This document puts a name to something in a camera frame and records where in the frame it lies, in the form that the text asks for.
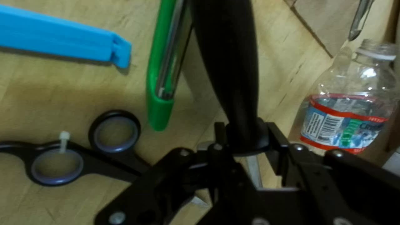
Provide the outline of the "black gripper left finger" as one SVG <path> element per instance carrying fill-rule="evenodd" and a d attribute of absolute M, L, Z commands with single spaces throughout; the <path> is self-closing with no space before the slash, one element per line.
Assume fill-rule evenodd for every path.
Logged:
<path fill-rule="evenodd" d="M 206 150 L 176 148 L 137 178 L 95 217 L 95 225 L 169 225 L 201 189 L 211 209 L 196 225 L 250 225 L 245 209 L 250 180 L 227 149 L 222 123 Z"/>

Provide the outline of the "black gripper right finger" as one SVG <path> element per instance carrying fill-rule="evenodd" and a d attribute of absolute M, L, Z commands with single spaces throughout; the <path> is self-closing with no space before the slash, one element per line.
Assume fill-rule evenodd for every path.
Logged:
<path fill-rule="evenodd" d="M 282 189 L 274 194 L 284 225 L 400 225 L 400 178 L 356 155 L 324 155 L 266 125 L 266 158 Z"/>

